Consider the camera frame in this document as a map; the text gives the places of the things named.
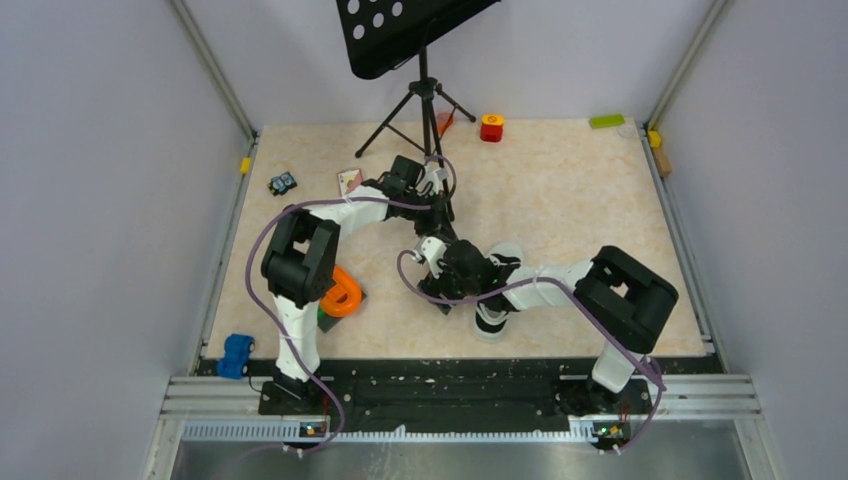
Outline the black white sneaker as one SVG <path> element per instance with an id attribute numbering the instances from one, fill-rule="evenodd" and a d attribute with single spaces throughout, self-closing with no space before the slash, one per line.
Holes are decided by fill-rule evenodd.
<path id="1" fill-rule="evenodd" d="M 521 266 L 523 250 L 514 242 L 500 242 L 489 249 L 487 259 L 493 265 L 491 290 L 506 285 L 511 273 Z M 501 294 L 478 302 L 475 306 L 474 333 L 478 339 L 495 343 L 502 339 L 506 322 L 513 311 Z"/>

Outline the black music stand tripod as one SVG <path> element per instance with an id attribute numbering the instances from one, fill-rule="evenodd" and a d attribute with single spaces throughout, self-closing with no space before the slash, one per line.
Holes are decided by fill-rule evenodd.
<path id="1" fill-rule="evenodd" d="M 424 155 L 442 154 L 434 99 L 440 97 L 470 122 L 477 117 L 445 92 L 443 84 L 429 74 L 427 49 L 430 44 L 495 5 L 495 0 L 434 1 L 349 1 L 335 6 L 345 40 L 352 73 L 362 80 L 375 80 L 410 60 L 418 61 L 418 78 L 409 83 L 407 93 L 376 127 L 354 156 L 360 158 L 389 129 Z M 413 99 L 421 103 L 422 143 L 392 125 L 400 111 Z"/>

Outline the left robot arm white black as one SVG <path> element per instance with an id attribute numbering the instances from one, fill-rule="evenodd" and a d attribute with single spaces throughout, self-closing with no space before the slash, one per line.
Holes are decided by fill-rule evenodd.
<path id="1" fill-rule="evenodd" d="M 319 404 L 316 372 L 318 309 L 333 285 L 339 244 L 356 231 L 392 218 L 412 222 L 420 238 L 456 238 L 449 203 L 456 171 L 445 157 L 418 162 L 404 156 L 376 179 L 337 199 L 286 207 L 261 235 L 269 240 L 260 263 L 274 305 L 264 310 L 279 332 L 275 383 L 297 413 Z"/>

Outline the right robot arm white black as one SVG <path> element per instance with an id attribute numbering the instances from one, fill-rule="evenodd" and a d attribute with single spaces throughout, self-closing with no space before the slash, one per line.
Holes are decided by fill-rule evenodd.
<path id="1" fill-rule="evenodd" d="M 533 267 L 512 242 L 482 252 L 467 240 L 426 237 L 410 255 L 428 269 L 413 288 L 416 294 L 443 313 L 474 305 L 473 329 L 485 341 L 501 340 L 514 313 L 542 307 L 582 313 L 606 340 L 586 385 L 594 409 L 612 412 L 622 404 L 636 372 L 665 388 L 659 367 L 648 357 L 679 294 L 620 248 L 604 246 L 593 258 L 570 265 Z"/>

